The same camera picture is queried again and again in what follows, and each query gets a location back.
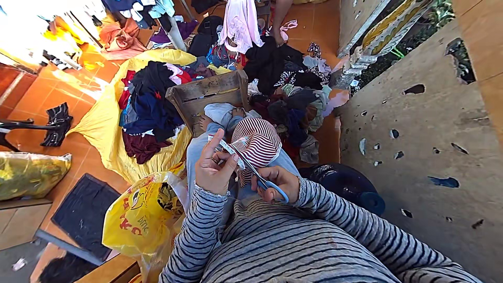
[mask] doormat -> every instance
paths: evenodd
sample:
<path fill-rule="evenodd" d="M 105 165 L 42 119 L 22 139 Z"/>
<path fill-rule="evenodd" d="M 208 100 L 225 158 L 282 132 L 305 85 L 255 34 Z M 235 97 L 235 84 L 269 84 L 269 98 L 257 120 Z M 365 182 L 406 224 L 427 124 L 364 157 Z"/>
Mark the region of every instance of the doormat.
<path fill-rule="evenodd" d="M 84 250 L 105 261 L 111 249 L 101 244 L 105 213 L 120 196 L 107 183 L 85 173 L 51 220 Z"/>

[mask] jeans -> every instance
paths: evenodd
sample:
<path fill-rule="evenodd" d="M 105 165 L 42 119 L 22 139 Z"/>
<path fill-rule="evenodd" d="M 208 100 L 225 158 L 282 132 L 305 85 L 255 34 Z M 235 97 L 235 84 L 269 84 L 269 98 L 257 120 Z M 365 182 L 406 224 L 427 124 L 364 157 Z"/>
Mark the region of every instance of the jeans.
<path fill-rule="evenodd" d="M 192 194 L 194 193 L 194 182 L 196 180 L 196 171 L 195 171 L 196 162 L 199 160 L 201 156 L 203 147 L 208 143 L 208 135 L 215 134 L 218 131 L 218 129 L 224 129 L 227 130 L 227 132 L 234 131 L 236 125 L 241 120 L 243 120 L 243 117 L 240 116 L 233 117 L 229 121 L 229 124 L 226 126 L 226 128 L 215 122 L 209 123 L 205 133 L 191 140 L 189 146 L 187 147 L 187 163 L 186 163 L 187 183 L 189 187 L 189 199 L 192 199 Z M 295 176 L 300 177 L 299 171 L 297 170 L 292 160 L 283 149 L 280 150 L 279 156 L 274 161 L 269 163 L 268 167 L 272 166 L 283 167 L 290 173 L 294 174 Z M 227 222 L 230 212 L 232 211 L 234 201 L 236 199 L 242 201 L 243 204 L 247 205 L 247 203 L 259 198 L 257 192 L 252 191 L 251 188 L 252 186 L 250 183 L 244 186 L 243 188 L 239 188 L 239 182 L 230 179 L 229 181 L 230 197 L 227 199 L 227 203 L 225 204 L 224 207 L 223 218 L 222 218 L 223 224 Z"/>

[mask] hand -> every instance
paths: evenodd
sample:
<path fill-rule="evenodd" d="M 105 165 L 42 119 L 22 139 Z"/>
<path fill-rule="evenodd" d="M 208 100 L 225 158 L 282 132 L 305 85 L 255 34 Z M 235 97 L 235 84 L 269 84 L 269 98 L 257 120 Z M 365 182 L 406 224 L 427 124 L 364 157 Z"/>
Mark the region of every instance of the hand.
<path fill-rule="evenodd" d="M 259 168 L 257 171 L 264 179 L 280 187 L 288 196 L 289 203 L 294 203 L 299 199 L 300 184 L 297 176 L 279 166 Z M 283 199 L 281 194 L 273 188 L 268 188 L 267 190 L 262 189 L 262 187 L 257 184 L 257 177 L 255 175 L 253 175 L 251 180 L 252 190 L 257 191 L 263 200 L 272 203 L 273 199 Z"/>
<path fill-rule="evenodd" d="M 215 152 L 215 148 L 224 136 L 224 130 L 219 129 L 215 137 L 207 143 L 196 162 L 196 184 L 201 188 L 219 195 L 226 195 L 229 186 L 230 175 L 236 168 L 239 156 L 229 153 Z"/>

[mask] gray striped shirt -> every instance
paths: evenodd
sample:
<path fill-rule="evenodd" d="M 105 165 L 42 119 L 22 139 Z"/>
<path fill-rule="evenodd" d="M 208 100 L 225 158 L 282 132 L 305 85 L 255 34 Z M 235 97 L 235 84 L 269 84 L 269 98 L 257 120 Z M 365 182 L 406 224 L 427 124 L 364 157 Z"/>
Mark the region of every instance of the gray striped shirt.
<path fill-rule="evenodd" d="M 300 178 L 292 205 L 234 204 L 196 186 L 159 276 L 175 282 L 480 282 L 388 221 Z"/>

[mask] bare foot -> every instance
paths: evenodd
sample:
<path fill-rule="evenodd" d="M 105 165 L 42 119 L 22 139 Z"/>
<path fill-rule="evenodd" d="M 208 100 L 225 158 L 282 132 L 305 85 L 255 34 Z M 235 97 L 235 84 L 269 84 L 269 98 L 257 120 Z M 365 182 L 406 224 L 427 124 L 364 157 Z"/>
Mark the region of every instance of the bare foot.
<path fill-rule="evenodd" d="M 232 117 L 243 117 L 244 118 L 244 110 L 242 108 L 234 108 L 232 110 Z"/>
<path fill-rule="evenodd" d="M 199 126 L 203 131 L 206 131 L 206 128 L 208 127 L 209 123 L 213 123 L 213 120 L 204 114 L 201 115 L 201 118 L 199 118 Z"/>

